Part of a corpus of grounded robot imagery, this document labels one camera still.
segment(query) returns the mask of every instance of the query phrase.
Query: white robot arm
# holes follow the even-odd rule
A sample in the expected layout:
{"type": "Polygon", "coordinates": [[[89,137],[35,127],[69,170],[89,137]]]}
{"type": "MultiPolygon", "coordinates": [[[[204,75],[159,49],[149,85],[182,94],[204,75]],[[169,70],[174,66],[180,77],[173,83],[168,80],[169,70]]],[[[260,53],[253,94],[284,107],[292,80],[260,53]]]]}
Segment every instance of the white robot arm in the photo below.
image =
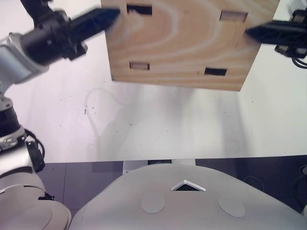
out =
{"type": "Polygon", "coordinates": [[[36,172],[44,166],[44,147],[18,122],[5,93],[48,71],[61,58],[74,60],[86,53],[84,40],[107,29],[119,9],[93,9],[70,19],[53,11],[48,0],[21,0],[33,18],[34,29],[10,33],[0,40],[0,229],[65,230],[71,214],[45,192],[36,172]]]}

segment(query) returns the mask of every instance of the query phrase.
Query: gray floor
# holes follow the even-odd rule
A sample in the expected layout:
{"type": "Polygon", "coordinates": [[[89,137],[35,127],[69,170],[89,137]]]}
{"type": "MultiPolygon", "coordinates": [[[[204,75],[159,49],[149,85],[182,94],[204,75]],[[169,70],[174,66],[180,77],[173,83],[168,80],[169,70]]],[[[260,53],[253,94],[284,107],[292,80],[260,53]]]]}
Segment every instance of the gray floor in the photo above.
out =
{"type": "MultiPolygon", "coordinates": [[[[255,188],[301,211],[292,197],[293,180],[300,175],[300,166],[307,164],[307,156],[205,159],[196,160],[199,166],[217,169],[240,180],[253,176],[262,184],[249,178],[246,182],[255,188]]],[[[65,204],[74,215],[88,201],[122,175],[123,162],[56,163],[46,164],[39,173],[49,194],[65,204]]],[[[306,182],[299,186],[299,194],[307,204],[306,182]]]]}
{"type": "Polygon", "coordinates": [[[46,164],[38,175],[47,192],[74,215],[122,175],[123,162],[46,164]]]}

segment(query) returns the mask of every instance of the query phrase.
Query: white table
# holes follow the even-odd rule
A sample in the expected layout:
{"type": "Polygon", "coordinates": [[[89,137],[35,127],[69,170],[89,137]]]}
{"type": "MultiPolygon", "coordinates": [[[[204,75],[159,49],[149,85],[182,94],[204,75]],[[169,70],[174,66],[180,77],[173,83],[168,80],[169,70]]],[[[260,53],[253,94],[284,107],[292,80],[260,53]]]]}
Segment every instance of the white table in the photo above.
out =
{"type": "MultiPolygon", "coordinates": [[[[289,18],[287,2],[276,19],[289,18]]],[[[54,4],[73,16],[99,3],[54,4]]],[[[0,37],[33,26],[19,0],[0,0],[0,17],[0,37]]],[[[273,46],[262,46],[241,92],[226,92],[112,82],[105,36],[86,43],[87,56],[7,94],[48,163],[307,153],[307,71],[273,46]]]]}

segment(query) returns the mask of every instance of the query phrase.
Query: black vent grille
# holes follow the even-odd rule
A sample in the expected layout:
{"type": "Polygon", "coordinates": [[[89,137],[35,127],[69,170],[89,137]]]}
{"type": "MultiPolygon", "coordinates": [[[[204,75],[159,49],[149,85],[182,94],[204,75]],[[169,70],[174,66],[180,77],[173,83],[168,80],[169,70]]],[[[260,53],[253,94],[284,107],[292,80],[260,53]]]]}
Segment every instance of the black vent grille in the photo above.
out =
{"type": "Polygon", "coordinates": [[[199,189],[196,189],[188,184],[183,184],[179,188],[175,189],[174,191],[200,191],[199,189]]]}

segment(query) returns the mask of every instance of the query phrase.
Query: wooden box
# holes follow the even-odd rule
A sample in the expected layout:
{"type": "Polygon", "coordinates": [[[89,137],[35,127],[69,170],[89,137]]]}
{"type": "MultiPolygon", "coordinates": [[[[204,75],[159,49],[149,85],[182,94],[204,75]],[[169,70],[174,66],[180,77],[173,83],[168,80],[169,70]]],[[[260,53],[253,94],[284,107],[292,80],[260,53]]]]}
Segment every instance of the wooden box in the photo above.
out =
{"type": "Polygon", "coordinates": [[[120,17],[106,32],[114,81],[240,91],[260,48],[247,28],[279,0],[103,0],[120,17]]]}

